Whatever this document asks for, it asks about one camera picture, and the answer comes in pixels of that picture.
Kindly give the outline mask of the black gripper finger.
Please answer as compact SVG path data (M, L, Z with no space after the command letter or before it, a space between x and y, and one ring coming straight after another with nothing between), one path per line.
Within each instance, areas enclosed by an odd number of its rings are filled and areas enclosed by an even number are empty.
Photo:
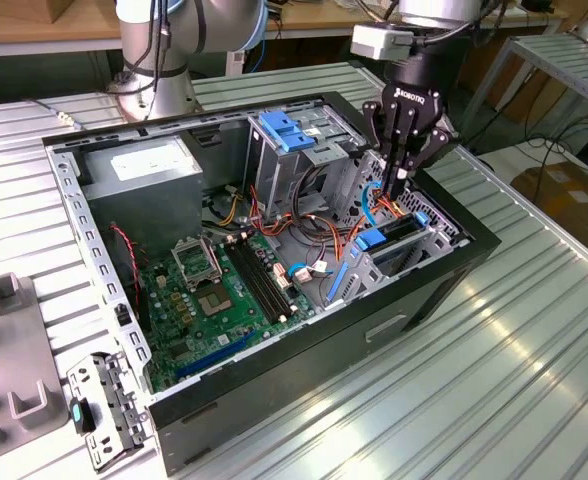
M396 160L399 148L399 133L397 132L399 112L396 102L366 101L362 105L368 140L386 162L381 182L382 191L387 196L392 196L395 193Z
M421 107L407 113L408 132L399 145L398 194L419 170L432 166L456 146L456 130L442 107Z

